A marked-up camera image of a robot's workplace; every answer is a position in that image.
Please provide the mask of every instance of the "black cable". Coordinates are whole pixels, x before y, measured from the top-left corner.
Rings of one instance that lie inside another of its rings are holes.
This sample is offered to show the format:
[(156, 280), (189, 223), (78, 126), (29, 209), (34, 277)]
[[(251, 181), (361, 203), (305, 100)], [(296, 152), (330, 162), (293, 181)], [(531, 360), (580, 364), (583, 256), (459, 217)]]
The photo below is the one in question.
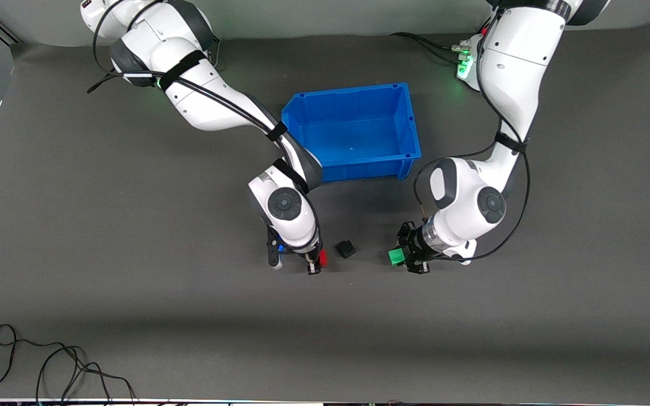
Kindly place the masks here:
[(453, 52), (449, 47), (442, 46), (441, 44), (434, 43), (433, 41), (430, 41), (430, 39), (423, 38), (422, 36), (417, 36), (417, 34), (411, 34), (411, 33), (393, 33), (390, 34), (391, 36), (398, 36), (398, 37), (405, 37), (405, 38), (411, 38), (413, 41), (415, 41), (417, 44), (423, 47), (426, 51), (428, 51), (429, 54), (435, 56), (436, 58), (440, 59), (441, 61), (448, 62), (449, 64), (459, 64), (460, 61), (457, 59), (448, 59), (441, 54), (438, 54), (433, 48), (440, 49), (441, 51), (448, 51), (448, 52)]
[[(106, 69), (106, 68), (103, 67), (102, 64), (99, 62), (99, 58), (97, 57), (97, 37), (99, 36), (99, 32), (100, 32), (100, 30), (101, 30), (101, 28), (102, 28), (102, 24), (104, 23), (104, 20), (107, 18), (107, 16), (109, 15), (109, 13), (110, 13), (112, 10), (114, 10), (115, 7), (117, 7), (118, 5), (120, 5), (123, 1), (124, 1), (124, 0), (118, 0), (116, 3), (114, 3), (113, 5), (111, 5), (110, 7), (108, 7), (108, 8), (104, 11), (104, 13), (102, 14), (102, 18), (100, 18), (100, 21), (97, 23), (97, 27), (95, 27), (95, 35), (94, 35), (93, 38), (92, 38), (92, 56), (94, 57), (94, 59), (95, 59), (95, 63), (97, 64), (97, 66), (98, 66), (98, 67), (100, 68), (100, 70), (102, 70), (105, 74), (110, 73), (110, 69)], [(116, 76), (122, 76), (122, 75), (120, 75), (120, 74), (117, 74), (116, 72), (114, 72), (113, 74), (115, 74)]]
[(7, 364), (7, 370), (5, 373), (2, 375), (0, 378), (0, 383), (7, 378), (8, 374), (11, 371), (11, 366), (14, 363), (14, 354), (16, 352), (16, 345), (20, 342), (25, 342), (26, 344), (32, 345), (34, 347), (50, 347), (52, 345), (57, 345), (59, 348), (54, 350), (44, 361), (42, 364), (41, 368), (39, 369), (39, 375), (37, 378), (37, 385), (36, 385), (36, 391), (34, 392), (34, 397), (36, 398), (36, 403), (39, 404), (39, 388), (41, 387), (42, 379), (44, 376), (44, 371), (46, 370), (47, 364), (49, 364), (49, 360), (53, 358), (55, 355), (59, 354), (60, 352), (64, 352), (67, 354), (72, 360), (74, 361), (74, 369), (72, 370), (72, 376), (69, 379), (69, 382), (67, 383), (67, 387), (65, 390), (62, 392), (62, 397), (61, 401), (64, 403), (64, 399), (66, 399), (69, 395), (69, 392), (72, 390), (72, 387), (74, 384), (77, 382), (77, 380), (83, 376), (86, 375), (87, 373), (92, 373), (93, 375), (97, 375), (100, 377), (100, 382), (102, 384), (102, 388), (105, 392), (105, 395), (107, 396), (107, 401), (108, 403), (111, 403), (112, 397), (110, 395), (109, 389), (107, 388), (107, 384), (105, 382), (105, 378), (110, 378), (110, 379), (115, 379), (115, 380), (120, 380), (125, 383), (127, 386), (127, 390), (129, 391), (129, 396), (130, 399), (132, 400), (132, 404), (134, 404), (134, 399), (137, 397), (134, 393), (134, 389), (132, 388), (131, 383), (129, 383), (126, 378), (122, 378), (121, 376), (116, 376), (116, 375), (111, 375), (109, 373), (102, 372), (102, 368), (100, 365), (96, 362), (90, 362), (90, 363), (83, 363), (82, 357), (80, 357), (78, 351), (84, 352), (82, 347), (79, 347), (77, 345), (65, 345), (62, 342), (56, 341), (56, 342), (50, 342), (48, 344), (39, 344), (38, 342), (33, 342), (28, 339), (23, 339), (19, 338), (16, 336), (16, 330), (11, 324), (0, 324), (0, 333), (2, 329), (7, 328), (11, 332), (11, 342), (2, 342), (0, 340), (0, 346), (2, 347), (8, 347), (11, 346), (11, 352), (10, 352), (10, 359), (8, 360)]
[(430, 39), (427, 39), (426, 37), (419, 36), (418, 34), (413, 34), (413, 33), (403, 33), (403, 32), (400, 32), (400, 33), (392, 33), (392, 34), (390, 34), (390, 35), (391, 35), (391, 36), (397, 36), (397, 37), (412, 38), (412, 39), (415, 39), (416, 41), (422, 41), (422, 42), (428, 44), (429, 46), (432, 46), (433, 48), (442, 49), (442, 50), (444, 50), (444, 51), (448, 51), (448, 52), (454, 52), (454, 51), (451, 49), (451, 47), (449, 47), (449, 46), (444, 46), (444, 45), (442, 45), (442, 44), (439, 44), (439, 43), (433, 42), (433, 41), (431, 41)]
[(87, 94), (90, 94), (91, 92), (94, 92), (94, 91), (97, 90), (97, 88), (100, 87), (104, 82), (108, 82), (109, 80), (112, 80), (112, 79), (114, 79), (114, 78), (116, 78), (116, 77), (119, 77), (119, 76), (113, 75), (113, 74), (111, 74), (111, 73), (108, 73), (108, 74), (104, 75), (104, 76), (102, 77), (102, 79), (98, 80), (97, 83), (93, 84), (92, 86), (90, 86), (89, 89), (87, 89)]

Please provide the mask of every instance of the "blue storage crate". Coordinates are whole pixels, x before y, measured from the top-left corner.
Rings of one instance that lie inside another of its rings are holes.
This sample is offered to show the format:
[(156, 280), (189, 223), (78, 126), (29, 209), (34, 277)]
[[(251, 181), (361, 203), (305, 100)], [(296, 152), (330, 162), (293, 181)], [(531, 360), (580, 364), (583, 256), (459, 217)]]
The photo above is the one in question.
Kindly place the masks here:
[(408, 85), (299, 93), (282, 121), (323, 165), (323, 181), (408, 177), (420, 158)]

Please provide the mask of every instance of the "green cube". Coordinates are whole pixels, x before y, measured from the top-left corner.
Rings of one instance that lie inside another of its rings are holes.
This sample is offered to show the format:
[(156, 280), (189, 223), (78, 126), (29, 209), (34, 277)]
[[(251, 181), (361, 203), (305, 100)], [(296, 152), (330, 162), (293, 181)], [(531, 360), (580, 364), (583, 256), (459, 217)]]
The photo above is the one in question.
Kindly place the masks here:
[(390, 256), (390, 264), (394, 267), (405, 262), (405, 252), (403, 252), (402, 248), (394, 249), (393, 251), (388, 252), (388, 255)]

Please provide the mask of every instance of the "green led light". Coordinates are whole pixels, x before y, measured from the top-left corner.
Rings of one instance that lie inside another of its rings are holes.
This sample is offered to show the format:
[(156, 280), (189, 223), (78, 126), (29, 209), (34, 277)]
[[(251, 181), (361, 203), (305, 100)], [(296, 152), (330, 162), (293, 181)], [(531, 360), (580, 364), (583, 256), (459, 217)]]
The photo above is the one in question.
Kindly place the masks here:
[(390, 256), (390, 263), (394, 267), (397, 267), (398, 265), (405, 262), (405, 252), (403, 252), (402, 248), (394, 249), (393, 251), (388, 252), (388, 256)]
[(473, 57), (469, 55), (465, 61), (461, 61), (461, 67), (458, 68), (458, 77), (461, 79), (467, 78), (472, 67)]

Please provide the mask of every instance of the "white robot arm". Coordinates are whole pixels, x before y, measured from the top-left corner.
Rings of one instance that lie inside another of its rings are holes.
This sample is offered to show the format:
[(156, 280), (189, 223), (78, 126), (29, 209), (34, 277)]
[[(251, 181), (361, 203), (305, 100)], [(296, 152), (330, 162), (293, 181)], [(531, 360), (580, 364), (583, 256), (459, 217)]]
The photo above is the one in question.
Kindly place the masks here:
[(84, 0), (80, 13), (95, 34), (116, 38), (116, 72), (138, 87), (157, 85), (193, 127), (255, 126), (282, 150), (284, 160), (249, 183), (251, 204), (266, 223), (269, 264), (278, 269), (283, 254), (299, 254), (309, 274), (320, 272), (320, 229), (306, 196), (320, 185), (320, 162), (258, 100), (222, 80), (207, 59), (216, 38), (206, 16), (184, 0)]
[(503, 188), (525, 153), (541, 79), (563, 29), (569, 23), (589, 23), (609, 0), (489, 2), (494, 15), (487, 30), (454, 48), (465, 49), (467, 54), (461, 57), (464, 61), (457, 77), (483, 94), (500, 118), (499, 131), (487, 160), (448, 157), (436, 165), (431, 193), (438, 211), (420, 228), (404, 223), (399, 245), (390, 252), (392, 263), (404, 264), (410, 272), (429, 272), (431, 260), (467, 265), (478, 258), (476, 239), (497, 227), (506, 215)]

